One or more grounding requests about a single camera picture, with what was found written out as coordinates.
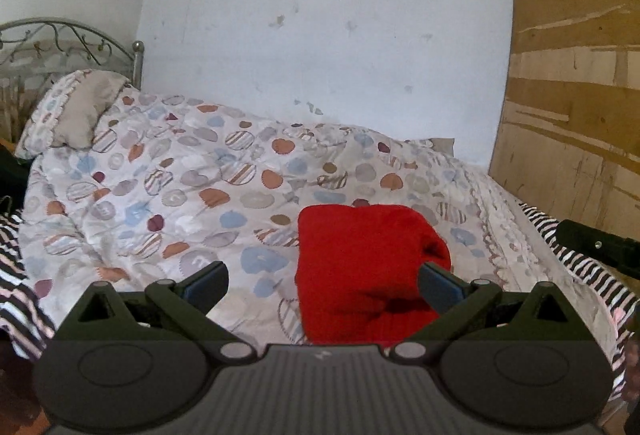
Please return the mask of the patterned heart print quilt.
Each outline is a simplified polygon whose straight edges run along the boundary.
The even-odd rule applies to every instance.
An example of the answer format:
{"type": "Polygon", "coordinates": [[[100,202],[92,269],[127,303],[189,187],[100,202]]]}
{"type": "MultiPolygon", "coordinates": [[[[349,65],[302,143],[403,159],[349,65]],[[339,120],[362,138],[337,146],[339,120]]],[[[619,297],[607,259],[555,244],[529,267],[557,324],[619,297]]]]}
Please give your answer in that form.
{"type": "Polygon", "coordinates": [[[607,354],[605,301],[571,276],[514,200],[481,170],[421,141],[366,128],[286,125],[181,96],[124,87],[96,121],[67,120],[80,86],[51,89],[16,152],[32,161],[20,249],[39,305],[59,325],[90,283],[140,291],[225,263],[212,317],[254,345],[304,343],[299,213],[314,204],[399,204],[444,239],[454,274],[508,291],[555,283],[607,354]],[[83,135],[75,148],[65,124],[83,135]]]}

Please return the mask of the beige patterned pillow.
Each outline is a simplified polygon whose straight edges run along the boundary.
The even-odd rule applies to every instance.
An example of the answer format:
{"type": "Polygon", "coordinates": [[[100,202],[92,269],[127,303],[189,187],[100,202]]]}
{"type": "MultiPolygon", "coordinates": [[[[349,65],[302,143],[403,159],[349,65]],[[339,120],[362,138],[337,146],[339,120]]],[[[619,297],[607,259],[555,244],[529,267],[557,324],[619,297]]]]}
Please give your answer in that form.
{"type": "Polygon", "coordinates": [[[111,71],[77,70],[61,77],[30,114],[15,155],[31,160],[49,148],[89,148],[101,116],[124,88],[133,87],[111,71]]]}

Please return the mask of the black white pink striped sheet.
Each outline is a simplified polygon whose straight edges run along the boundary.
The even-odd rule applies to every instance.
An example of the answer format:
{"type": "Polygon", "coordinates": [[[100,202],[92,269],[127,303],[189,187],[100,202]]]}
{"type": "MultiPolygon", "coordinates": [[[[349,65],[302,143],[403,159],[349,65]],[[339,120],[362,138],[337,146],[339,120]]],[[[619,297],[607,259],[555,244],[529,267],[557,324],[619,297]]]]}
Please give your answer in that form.
{"type": "MultiPolygon", "coordinates": [[[[577,281],[588,285],[604,299],[613,314],[616,348],[612,360],[614,381],[611,399],[620,399],[625,381],[625,345],[632,335],[627,322],[639,306],[639,297],[612,268],[563,247],[555,236],[560,225],[556,218],[524,202],[520,207],[559,262],[577,281]]],[[[20,212],[1,215],[1,338],[10,342],[17,355],[34,360],[43,348],[43,329],[50,325],[50,321],[40,311],[34,291],[26,285],[25,269],[17,245],[17,231],[21,223],[20,212]]]]}

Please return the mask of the metal wrought headboard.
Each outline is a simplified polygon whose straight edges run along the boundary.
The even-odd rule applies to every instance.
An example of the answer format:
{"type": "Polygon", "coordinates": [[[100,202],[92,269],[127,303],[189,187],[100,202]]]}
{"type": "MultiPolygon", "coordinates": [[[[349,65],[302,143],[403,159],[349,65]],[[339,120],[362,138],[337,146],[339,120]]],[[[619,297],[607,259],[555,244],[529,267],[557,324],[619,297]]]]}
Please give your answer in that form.
{"type": "Polygon", "coordinates": [[[16,143],[44,93],[76,70],[114,71],[139,87],[144,43],[119,43],[104,31],[63,18],[1,25],[1,138],[16,143]]]}

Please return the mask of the red long-sleeve sweater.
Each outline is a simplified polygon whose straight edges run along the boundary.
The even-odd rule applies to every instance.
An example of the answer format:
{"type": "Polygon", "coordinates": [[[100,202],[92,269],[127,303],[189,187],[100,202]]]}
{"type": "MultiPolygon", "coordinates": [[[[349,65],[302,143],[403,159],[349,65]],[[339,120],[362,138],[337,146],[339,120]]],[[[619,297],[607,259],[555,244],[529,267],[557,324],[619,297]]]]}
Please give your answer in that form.
{"type": "Polygon", "coordinates": [[[451,269],[446,242],[402,205],[304,208],[297,221],[300,321],[314,345],[402,342],[438,318],[418,287],[419,269],[451,269]]]}

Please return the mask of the wooden plywood board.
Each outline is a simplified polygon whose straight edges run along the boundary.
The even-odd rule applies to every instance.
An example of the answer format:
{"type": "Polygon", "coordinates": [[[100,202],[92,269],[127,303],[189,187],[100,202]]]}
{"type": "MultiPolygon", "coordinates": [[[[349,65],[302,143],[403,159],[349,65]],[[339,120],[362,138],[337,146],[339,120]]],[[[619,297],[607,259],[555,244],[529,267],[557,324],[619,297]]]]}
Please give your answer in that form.
{"type": "Polygon", "coordinates": [[[489,173],[556,218],[639,233],[639,0],[514,0],[489,173]]]}

